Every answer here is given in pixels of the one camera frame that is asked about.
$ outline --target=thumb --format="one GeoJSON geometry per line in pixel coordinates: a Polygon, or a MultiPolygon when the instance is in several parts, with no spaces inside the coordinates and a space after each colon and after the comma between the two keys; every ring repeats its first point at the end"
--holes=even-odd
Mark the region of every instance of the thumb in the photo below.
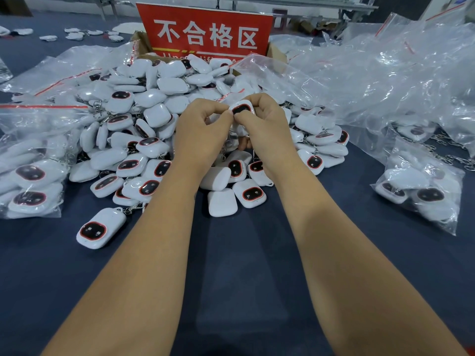
{"type": "Polygon", "coordinates": [[[220,131],[223,130],[226,133],[228,133],[233,121],[234,121],[233,113],[230,110],[226,110],[210,126],[213,128],[217,128],[220,131]]]}
{"type": "Polygon", "coordinates": [[[259,118],[249,111],[241,111],[234,115],[234,119],[240,124],[243,125],[249,133],[252,133],[256,129],[259,118]]]}

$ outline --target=hand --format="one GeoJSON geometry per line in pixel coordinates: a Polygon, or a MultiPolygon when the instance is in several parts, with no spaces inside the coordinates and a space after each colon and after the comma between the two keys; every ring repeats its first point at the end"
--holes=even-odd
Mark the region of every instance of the hand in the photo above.
{"type": "MultiPolygon", "coordinates": [[[[259,158],[263,161],[264,171],[269,178],[277,182],[285,169],[291,169],[290,161],[295,165],[303,164],[297,155],[284,110],[266,93],[257,93],[245,97],[251,101],[256,115],[242,111],[234,119],[249,132],[250,141],[259,158]]],[[[247,142],[240,142],[240,149],[247,142]]]]}
{"type": "Polygon", "coordinates": [[[221,151],[233,114],[229,106],[216,101],[196,99],[178,119],[175,135],[174,164],[182,165],[201,181],[221,151]],[[216,122],[206,125],[213,113],[220,114],[216,122]]]}

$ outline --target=finger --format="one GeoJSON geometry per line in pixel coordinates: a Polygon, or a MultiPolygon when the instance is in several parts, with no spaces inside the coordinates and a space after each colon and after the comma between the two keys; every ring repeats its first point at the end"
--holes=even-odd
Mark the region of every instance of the finger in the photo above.
{"type": "Polygon", "coordinates": [[[250,111],[241,111],[234,115],[234,119],[243,125],[249,134],[253,134],[260,122],[263,122],[255,114],[250,111]]]}
{"type": "Polygon", "coordinates": [[[254,107],[259,107],[265,116],[267,116],[272,110],[276,110],[280,107],[276,100],[266,93],[255,93],[246,96],[245,99],[251,101],[254,107]]]}
{"type": "Polygon", "coordinates": [[[223,113],[221,113],[219,119],[212,123],[210,127],[217,129],[218,134],[222,133],[223,135],[227,135],[233,122],[233,113],[230,110],[226,109],[223,113]]]}
{"type": "Polygon", "coordinates": [[[224,103],[206,99],[196,99],[187,107],[191,113],[198,114],[203,120],[205,120],[208,116],[211,116],[213,113],[222,114],[228,108],[229,106],[224,103]]]}
{"type": "Polygon", "coordinates": [[[247,137],[240,137],[239,138],[239,145],[238,145],[237,149],[239,149],[241,151],[244,151],[246,149],[246,146],[247,146],[247,137]]]}

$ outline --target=blue tablecloth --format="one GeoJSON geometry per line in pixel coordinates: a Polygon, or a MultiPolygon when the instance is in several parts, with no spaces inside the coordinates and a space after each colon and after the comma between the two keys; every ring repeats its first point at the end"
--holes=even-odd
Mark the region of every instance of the blue tablecloth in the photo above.
{"type": "MultiPolygon", "coordinates": [[[[104,30],[115,24],[112,17],[104,23],[92,15],[1,16],[0,25],[32,27],[35,33],[0,39],[0,57],[18,75],[75,45],[113,45],[101,36],[66,40],[63,28],[104,30]],[[46,43],[38,39],[41,35],[59,39],[46,43]]],[[[8,102],[9,96],[0,94],[0,101],[8,102]]],[[[456,152],[439,149],[441,154],[456,152]]],[[[343,164],[326,169],[319,179],[460,342],[475,345],[475,174],[465,177],[458,237],[452,237],[378,197],[369,185],[383,173],[383,165],[351,144],[349,151],[343,164]]],[[[113,206],[110,197],[95,198],[89,185],[68,185],[60,219],[0,220],[0,355],[37,355],[138,219],[139,214],[130,217],[101,250],[80,246],[75,240],[80,226],[113,206]]],[[[198,192],[172,354],[332,354],[312,309],[277,191],[264,189],[265,204],[240,208],[226,218],[211,218],[206,194],[198,192]]]]}

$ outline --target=red sign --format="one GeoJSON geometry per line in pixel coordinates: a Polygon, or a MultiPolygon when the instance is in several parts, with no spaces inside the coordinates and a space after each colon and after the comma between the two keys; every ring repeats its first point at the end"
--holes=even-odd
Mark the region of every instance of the red sign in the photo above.
{"type": "Polygon", "coordinates": [[[151,47],[164,57],[209,60],[265,55],[273,17],[240,11],[137,3],[151,47]]]}

